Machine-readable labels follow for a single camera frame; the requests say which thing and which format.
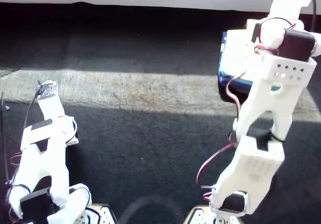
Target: red wire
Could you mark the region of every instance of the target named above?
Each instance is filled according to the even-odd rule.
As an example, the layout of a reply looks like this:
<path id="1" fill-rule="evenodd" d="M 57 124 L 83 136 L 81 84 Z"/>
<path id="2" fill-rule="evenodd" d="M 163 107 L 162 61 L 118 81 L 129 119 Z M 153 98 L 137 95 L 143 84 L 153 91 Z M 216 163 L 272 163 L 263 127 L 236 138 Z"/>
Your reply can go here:
<path id="1" fill-rule="evenodd" d="M 241 104 L 240 104 L 239 98 L 238 98 L 235 94 L 231 93 L 229 87 L 230 87 L 230 84 L 231 84 L 231 82 L 232 82 L 233 80 L 241 78 L 245 73 L 246 73 L 246 72 L 243 72 L 241 75 L 239 75 L 239 76 L 237 76 L 237 77 L 233 77 L 233 78 L 227 83 L 227 85 L 226 85 L 226 87 L 225 87 L 226 94 L 227 94 L 231 99 L 233 99 L 234 102 L 235 102 L 235 105 L 236 105 L 236 119 L 237 119 L 237 120 L 239 119 L 239 113 L 240 113 L 240 109 L 241 109 Z"/>
<path id="2" fill-rule="evenodd" d="M 204 195 L 203 195 L 203 197 L 208 197 L 208 196 L 210 196 L 212 193 L 211 192 L 207 192 L 207 193 L 205 193 Z"/>
<path id="3" fill-rule="evenodd" d="M 214 155 L 212 155 L 207 161 L 205 161 L 203 163 L 203 165 L 200 167 L 200 170 L 199 172 L 197 173 L 197 176 L 196 176 L 196 183 L 198 184 L 199 181 L 200 181 L 200 175 L 201 173 L 203 172 L 203 170 L 205 169 L 205 167 L 220 153 L 226 151 L 227 149 L 235 146 L 236 144 L 235 143 L 229 143 L 228 145 L 224 146 L 222 149 L 218 150 Z"/>
<path id="4" fill-rule="evenodd" d="M 19 156 L 22 156 L 22 153 L 21 153 L 21 152 L 15 153 L 15 154 L 11 155 L 11 157 L 10 157 L 10 159 L 9 159 L 10 164 L 13 165 L 13 166 L 15 166 L 15 167 L 19 167 L 19 164 L 16 164 L 16 163 L 13 163 L 13 162 L 12 162 L 12 159 L 14 159 L 14 158 L 16 158 L 16 157 L 19 157 Z"/>

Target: gray carpet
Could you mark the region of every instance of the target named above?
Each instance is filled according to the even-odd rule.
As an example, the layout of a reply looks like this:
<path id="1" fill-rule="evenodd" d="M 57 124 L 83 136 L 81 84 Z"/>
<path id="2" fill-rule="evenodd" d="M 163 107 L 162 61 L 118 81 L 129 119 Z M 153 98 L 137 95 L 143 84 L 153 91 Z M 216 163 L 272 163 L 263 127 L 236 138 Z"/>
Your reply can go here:
<path id="1" fill-rule="evenodd" d="M 25 8 L 14 9 L 26 15 L 21 13 Z M 167 11 L 157 13 L 175 16 L 178 10 Z M 71 185 L 88 185 L 94 202 L 109 203 L 117 217 L 139 198 L 159 196 L 159 204 L 145 206 L 130 223 L 177 223 L 193 206 L 206 204 L 195 177 L 200 165 L 226 144 L 235 117 L 235 107 L 222 102 L 217 90 L 221 32 L 242 27 L 249 15 L 224 13 L 226 24 L 209 26 L 214 24 L 210 17 L 202 28 L 188 20 L 205 22 L 207 15 L 192 11 L 185 13 L 185 22 L 163 19 L 148 28 L 144 19 L 137 20 L 143 12 L 133 12 L 128 22 L 72 19 L 60 24 L 53 19 L 3 26 L 0 91 L 11 108 L 5 112 L 8 154 L 19 150 L 37 80 L 57 80 L 65 111 L 79 127 L 80 144 L 67 149 Z M 232 24 L 234 19 L 242 21 Z M 293 115 L 275 185 L 257 212 L 244 218 L 246 223 L 319 223 L 320 76 L 318 66 Z M 41 118 L 35 105 L 29 123 Z M 268 116 L 256 123 L 269 124 Z M 232 156 L 229 150 L 213 161 L 201 182 L 214 183 Z M 2 171 L 0 178 L 5 178 Z M 175 213 L 167 209 L 168 202 L 176 205 Z"/>

